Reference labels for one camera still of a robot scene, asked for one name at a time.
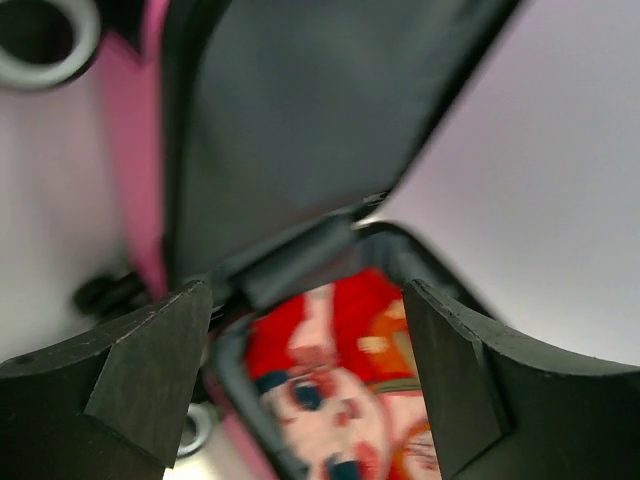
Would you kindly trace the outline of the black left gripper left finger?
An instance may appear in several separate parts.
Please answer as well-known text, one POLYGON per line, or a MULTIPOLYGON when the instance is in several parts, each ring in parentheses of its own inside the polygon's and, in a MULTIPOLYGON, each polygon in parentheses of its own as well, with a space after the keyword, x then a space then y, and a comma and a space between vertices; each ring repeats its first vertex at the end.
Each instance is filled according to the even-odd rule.
POLYGON ((212 310, 194 281, 1 365, 4 479, 160 479, 174 465, 212 310))

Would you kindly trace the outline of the red cartoon print cloth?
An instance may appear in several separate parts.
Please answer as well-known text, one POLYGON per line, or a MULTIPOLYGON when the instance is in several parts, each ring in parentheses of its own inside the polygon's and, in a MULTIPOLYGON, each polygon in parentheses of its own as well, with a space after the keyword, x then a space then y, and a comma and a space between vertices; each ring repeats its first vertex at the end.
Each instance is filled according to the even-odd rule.
POLYGON ((379 270, 255 321, 245 361, 305 478, 440 478, 402 292, 379 270))

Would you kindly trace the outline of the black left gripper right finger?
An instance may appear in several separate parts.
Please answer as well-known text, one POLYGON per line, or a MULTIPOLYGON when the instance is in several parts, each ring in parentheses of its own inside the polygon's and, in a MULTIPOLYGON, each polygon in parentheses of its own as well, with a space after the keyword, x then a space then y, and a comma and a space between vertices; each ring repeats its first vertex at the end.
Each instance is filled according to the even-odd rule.
POLYGON ((569 352, 415 281, 404 304, 446 479, 635 479, 639 371, 569 352))

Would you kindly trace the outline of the pink hard-shell suitcase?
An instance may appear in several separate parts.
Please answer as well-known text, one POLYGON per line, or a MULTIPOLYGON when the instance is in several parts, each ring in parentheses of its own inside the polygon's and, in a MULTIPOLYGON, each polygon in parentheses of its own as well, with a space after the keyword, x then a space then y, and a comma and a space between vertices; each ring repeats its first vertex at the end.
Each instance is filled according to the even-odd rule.
POLYGON ((516 10, 513 1, 5 1, 1 84, 93 66, 128 181, 135 269, 74 295, 99 325, 184 285, 212 310, 185 420, 209 394, 261 478, 307 479, 245 361, 253 323, 365 269, 474 298, 413 234, 372 219, 516 10))

